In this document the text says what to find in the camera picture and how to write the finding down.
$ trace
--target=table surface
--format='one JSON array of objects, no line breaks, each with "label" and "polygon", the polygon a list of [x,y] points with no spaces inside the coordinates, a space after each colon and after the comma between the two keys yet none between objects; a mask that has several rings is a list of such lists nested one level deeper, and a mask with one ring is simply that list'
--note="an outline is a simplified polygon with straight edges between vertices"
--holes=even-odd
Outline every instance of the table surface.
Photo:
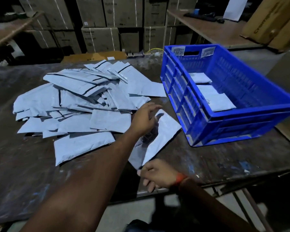
[{"label": "table surface", "polygon": [[[122,61],[160,82],[161,57]],[[12,114],[17,96],[46,83],[42,79],[46,73],[83,67],[81,63],[0,67],[0,223],[29,218],[45,197],[94,155],[55,167],[54,138],[16,134],[23,122],[16,122]],[[168,98],[152,101],[177,120]],[[273,129],[256,139],[193,148],[180,130],[157,157],[204,184],[225,183],[290,170],[290,142]],[[145,195],[139,181],[136,170],[127,163],[112,201],[135,199],[138,192]]]},{"label": "table surface", "polygon": [[221,24],[184,17],[184,14],[191,13],[193,10],[167,10],[167,12],[212,44],[220,44],[227,49],[261,47],[260,44],[254,43],[240,36],[242,29],[246,24],[245,21],[237,23],[225,20],[225,22]]},{"label": "table surface", "polygon": [[8,23],[0,23],[2,26],[2,29],[0,29],[0,45],[11,40],[42,14],[42,11],[38,11],[32,18],[16,19]]}]

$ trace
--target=person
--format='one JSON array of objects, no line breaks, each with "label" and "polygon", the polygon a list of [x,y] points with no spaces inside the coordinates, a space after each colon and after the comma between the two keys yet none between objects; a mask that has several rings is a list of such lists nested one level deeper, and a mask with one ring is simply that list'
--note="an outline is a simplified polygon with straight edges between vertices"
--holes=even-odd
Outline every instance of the person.
[{"label": "person", "polygon": [[[152,114],[160,108],[154,103],[144,104],[134,114],[130,128],[111,145],[94,151],[88,164],[41,204],[21,232],[95,231],[134,145],[153,129],[156,118]],[[196,216],[209,225],[216,221],[214,227],[220,230],[256,231],[192,179],[161,160],[145,164],[139,175],[146,179],[149,191],[156,186],[177,187],[178,193],[189,201],[190,206],[202,210]]]}]

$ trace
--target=hand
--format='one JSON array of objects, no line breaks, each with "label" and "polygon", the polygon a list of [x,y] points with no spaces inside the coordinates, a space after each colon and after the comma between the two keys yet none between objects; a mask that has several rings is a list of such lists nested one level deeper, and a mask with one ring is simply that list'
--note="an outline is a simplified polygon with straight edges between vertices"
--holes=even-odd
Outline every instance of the hand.
[{"label": "hand", "polygon": [[170,188],[176,183],[178,171],[167,162],[155,159],[147,162],[138,175],[145,178],[143,185],[148,186],[148,191],[153,192],[155,187]]},{"label": "hand", "polygon": [[156,114],[161,108],[161,105],[156,105],[155,103],[145,103],[134,114],[129,130],[139,137],[149,133],[156,123],[155,115],[151,117],[150,114]]}]

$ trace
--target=blue plastic crate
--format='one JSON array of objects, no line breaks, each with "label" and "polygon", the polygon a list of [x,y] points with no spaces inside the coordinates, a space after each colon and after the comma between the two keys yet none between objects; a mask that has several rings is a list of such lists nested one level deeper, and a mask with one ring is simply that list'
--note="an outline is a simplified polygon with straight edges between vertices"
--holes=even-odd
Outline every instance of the blue plastic crate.
[{"label": "blue plastic crate", "polygon": [[[191,146],[260,137],[290,116],[290,94],[223,47],[187,45],[183,56],[175,56],[172,47],[178,45],[164,49],[160,77]],[[203,56],[209,47],[215,47],[213,54]],[[204,72],[237,108],[213,112],[190,72]]]}]

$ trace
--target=crate label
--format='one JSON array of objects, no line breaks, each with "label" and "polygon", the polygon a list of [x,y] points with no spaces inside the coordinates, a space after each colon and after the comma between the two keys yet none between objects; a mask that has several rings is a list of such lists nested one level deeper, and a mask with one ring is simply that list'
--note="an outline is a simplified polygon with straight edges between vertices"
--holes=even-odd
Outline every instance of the crate label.
[{"label": "crate label", "polygon": [[201,58],[213,55],[215,48],[216,46],[202,49]]},{"label": "crate label", "polygon": [[172,47],[172,52],[176,56],[183,56],[185,53],[186,46],[173,46]]}]

